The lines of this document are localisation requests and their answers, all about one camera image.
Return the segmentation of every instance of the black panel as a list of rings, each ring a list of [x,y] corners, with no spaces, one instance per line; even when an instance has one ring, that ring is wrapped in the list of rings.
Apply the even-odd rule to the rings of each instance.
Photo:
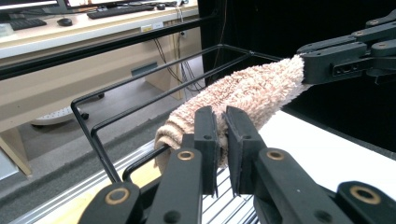
[[[229,1],[225,42],[290,57],[309,43],[350,35],[371,19],[387,16],[396,1]],[[377,86],[370,77],[311,88],[286,106],[325,127],[396,151],[396,83]]]

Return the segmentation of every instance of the brass screw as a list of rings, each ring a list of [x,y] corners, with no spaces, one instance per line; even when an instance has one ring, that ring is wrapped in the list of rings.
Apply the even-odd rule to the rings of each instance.
[[[183,161],[190,161],[194,158],[194,153],[191,151],[182,151],[177,154],[177,157]]]
[[[112,199],[111,196],[118,192],[123,193],[122,197],[120,197],[119,199]],[[129,197],[128,189],[126,188],[113,189],[106,195],[105,201],[107,204],[115,205],[125,202],[128,199],[128,197]]]
[[[352,186],[350,193],[357,199],[364,203],[379,204],[381,203],[381,197],[371,189],[362,186]]]
[[[274,160],[274,161],[282,161],[285,159],[285,156],[278,151],[269,151],[267,152],[267,157]]]

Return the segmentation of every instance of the table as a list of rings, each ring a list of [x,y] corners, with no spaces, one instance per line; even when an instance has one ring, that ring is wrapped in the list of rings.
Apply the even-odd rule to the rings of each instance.
[[[181,10],[185,20],[198,16],[196,1],[190,1]],[[1,37],[1,65],[136,35],[141,32],[142,26],[154,24],[161,27],[180,21],[177,11],[171,7],[164,11],[145,11],[99,20],[91,20],[85,13],[68,15],[67,18],[73,21],[73,26],[59,26],[57,20],[60,17],[57,16],[45,19],[46,26]],[[180,43],[183,55],[201,49],[199,29],[189,32]],[[173,61],[176,50],[174,35],[161,37],[159,41],[166,59]],[[148,41],[1,80],[0,147],[29,175],[31,170],[16,127],[69,106],[81,95],[122,81],[131,76],[131,70],[153,62],[161,64],[163,60],[155,44]],[[150,77],[147,81],[161,90],[169,90],[178,84],[169,75]],[[181,98],[181,94],[177,92],[173,96]]]

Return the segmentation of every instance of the computer monitor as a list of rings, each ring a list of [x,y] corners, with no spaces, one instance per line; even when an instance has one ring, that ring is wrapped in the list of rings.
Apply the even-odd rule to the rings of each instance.
[[[58,6],[57,0],[1,0],[0,21],[13,19],[11,15],[19,14],[24,10],[56,6]]]
[[[68,9],[82,7],[116,7],[119,4],[139,2],[139,0],[64,0]]]

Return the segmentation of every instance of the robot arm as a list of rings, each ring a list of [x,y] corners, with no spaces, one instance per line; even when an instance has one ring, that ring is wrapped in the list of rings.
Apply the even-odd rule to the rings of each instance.
[[[346,78],[375,77],[377,84],[396,80],[396,9],[387,17],[367,21],[366,29],[305,45],[303,54],[307,84],[323,84]]]

